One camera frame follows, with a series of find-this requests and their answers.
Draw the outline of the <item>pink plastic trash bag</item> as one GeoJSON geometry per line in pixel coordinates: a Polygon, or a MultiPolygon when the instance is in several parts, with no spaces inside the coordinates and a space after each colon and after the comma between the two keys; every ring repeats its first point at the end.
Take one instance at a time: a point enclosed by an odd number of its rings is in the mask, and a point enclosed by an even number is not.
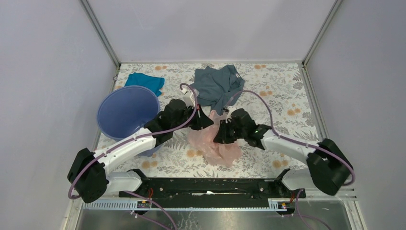
{"type": "Polygon", "coordinates": [[[215,110],[212,110],[209,118],[213,120],[214,124],[199,131],[191,130],[188,134],[188,142],[197,152],[202,154],[210,165],[231,167],[233,161],[242,156],[239,144],[237,142],[231,144],[214,142],[219,131],[220,121],[225,117],[225,115],[218,115],[215,110]]]}

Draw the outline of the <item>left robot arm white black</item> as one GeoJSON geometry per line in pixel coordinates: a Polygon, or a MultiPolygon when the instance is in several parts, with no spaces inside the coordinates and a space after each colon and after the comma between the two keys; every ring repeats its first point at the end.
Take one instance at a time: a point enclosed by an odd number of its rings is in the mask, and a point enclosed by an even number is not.
{"type": "Polygon", "coordinates": [[[80,150],[72,163],[67,179],[71,183],[68,197],[92,203],[106,193],[131,191],[142,197],[148,183],[135,172],[113,172],[124,161],[161,146],[173,137],[176,130],[202,130],[213,125],[199,104],[187,105],[173,99],[151,121],[125,139],[103,149],[80,150]]]}

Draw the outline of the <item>blue plastic trash bin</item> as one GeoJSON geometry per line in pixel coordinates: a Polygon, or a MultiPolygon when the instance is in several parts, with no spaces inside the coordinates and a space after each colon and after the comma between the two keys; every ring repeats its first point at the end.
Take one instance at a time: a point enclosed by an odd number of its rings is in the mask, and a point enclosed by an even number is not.
{"type": "Polygon", "coordinates": [[[97,125],[104,136],[114,140],[108,150],[127,138],[136,138],[151,132],[144,125],[160,112],[158,97],[148,88],[126,86],[110,93],[99,105],[97,125]]]}

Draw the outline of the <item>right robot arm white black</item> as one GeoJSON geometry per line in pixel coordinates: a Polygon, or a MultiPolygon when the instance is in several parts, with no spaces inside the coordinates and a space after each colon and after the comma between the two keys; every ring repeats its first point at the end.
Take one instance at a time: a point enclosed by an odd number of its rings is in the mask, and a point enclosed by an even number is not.
{"type": "Polygon", "coordinates": [[[289,170],[275,183],[275,193],[281,197],[306,188],[317,188],[326,195],[335,196],[354,174],[351,163],[334,141],[325,138],[312,143],[277,135],[271,126],[257,125],[244,109],[237,109],[220,121],[213,141],[231,144],[238,139],[252,147],[283,153],[307,166],[302,170],[289,170]]]}

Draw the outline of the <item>grey-blue shirt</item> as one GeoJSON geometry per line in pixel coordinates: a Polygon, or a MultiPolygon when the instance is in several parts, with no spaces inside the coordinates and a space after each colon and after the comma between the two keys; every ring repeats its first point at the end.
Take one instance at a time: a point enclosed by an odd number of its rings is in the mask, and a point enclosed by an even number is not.
{"type": "Polygon", "coordinates": [[[218,115],[223,114],[223,108],[234,94],[244,89],[245,80],[239,75],[234,65],[226,65],[220,69],[207,66],[196,69],[192,88],[198,94],[198,103],[209,106],[218,115]]]}

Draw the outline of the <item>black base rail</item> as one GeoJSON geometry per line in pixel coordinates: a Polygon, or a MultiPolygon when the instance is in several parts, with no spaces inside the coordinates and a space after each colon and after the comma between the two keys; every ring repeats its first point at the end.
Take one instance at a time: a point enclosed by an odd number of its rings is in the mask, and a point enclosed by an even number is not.
{"type": "Polygon", "coordinates": [[[273,179],[223,179],[223,178],[165,178],[153,177],[142,181],[135,194],[161,201],[175,203],[215,201],[222,204],[233,204],[237,201],[282,199],[289,202],[299,195],[305,198],[306,193],[289,190],[280,180],[273,179]]]}

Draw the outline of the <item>floral tablecloth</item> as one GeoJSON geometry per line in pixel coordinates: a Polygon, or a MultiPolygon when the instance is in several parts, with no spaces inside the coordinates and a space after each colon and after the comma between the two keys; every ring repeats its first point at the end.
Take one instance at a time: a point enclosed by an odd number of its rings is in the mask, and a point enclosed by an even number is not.
{"type": "MultiPolygon", "coordinates": [[[[131,73],[163,77],[165,84],[158,99],[165,106],[171,99],[181,97],[181,83],[192,83],[195,70],[206,67],[206,63],[124,63],[115,88],[123,87],[131,73]]],[[[245,109],[257,124],[273,123],[280,134],[319,140],[299,64],[236,63],[235,67],[245,80],[245,93],[236,102],[237,108],[245,109]]],[[[283,153],[254,148],[242,140],[242,156],[231,167],[210,165],[188,143],[188,133],[187,129],[176,131],[152,156],[134,156],[115,170],[140,169],[148,177],[274,178],[284,169],[305,168],[283,153]]]]}

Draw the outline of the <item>teal cloth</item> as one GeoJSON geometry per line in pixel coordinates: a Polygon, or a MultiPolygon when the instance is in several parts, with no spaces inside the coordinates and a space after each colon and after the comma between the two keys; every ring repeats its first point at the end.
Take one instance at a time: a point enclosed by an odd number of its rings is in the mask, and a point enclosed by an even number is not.
{"type": "Polygon", "coordinates": [[[150,89],[156,96],[160,96],[164,84],[165,79],[163,77],[153,77],[143,73],[131,73],[124,86],[142,86],[150,89]]]}

